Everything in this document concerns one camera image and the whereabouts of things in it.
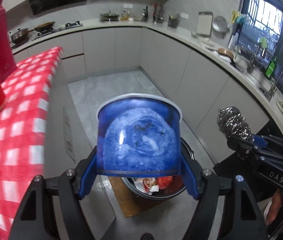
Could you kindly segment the person right hand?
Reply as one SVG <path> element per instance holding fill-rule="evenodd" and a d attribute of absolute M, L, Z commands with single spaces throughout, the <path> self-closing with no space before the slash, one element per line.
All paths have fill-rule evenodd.
<path fill-rule="evenodd" d="M 278 189 L 272 197 L 272 203 L 266 216 L 266 225 L 271 224 L 277 217 L 280 208 L 283 206 L 283 191 Z"/>

